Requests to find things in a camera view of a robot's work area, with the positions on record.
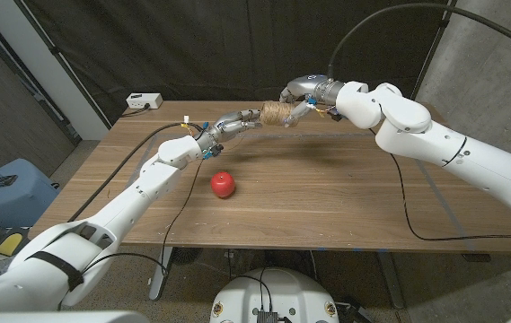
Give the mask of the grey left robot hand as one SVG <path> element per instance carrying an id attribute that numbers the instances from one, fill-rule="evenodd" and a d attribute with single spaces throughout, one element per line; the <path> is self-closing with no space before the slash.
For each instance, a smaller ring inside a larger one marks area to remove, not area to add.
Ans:
<path id="1" fill-rule="evenodd" d="M 197 138 L 202 151 L 235 138 L 239 133 L 262 127 L 259 109 L 246 109 L 223 115 Z"/>

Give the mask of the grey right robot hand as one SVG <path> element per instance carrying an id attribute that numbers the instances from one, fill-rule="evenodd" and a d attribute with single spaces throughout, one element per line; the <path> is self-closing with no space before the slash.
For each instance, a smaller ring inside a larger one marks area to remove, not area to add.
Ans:
<path id="1" fill-rule="evenodd" d="M 318 104 L 334 106 L 344 85 L 343 82 L 334 81 L 322 74 L 305 75 L 290 81 L 280 93 L 279 101 L 293 103 L 300 97 L 304 97 L 304 100 L 291 110 L 290 115 L 285 118 L 284 126 L 294 127 Z"/>

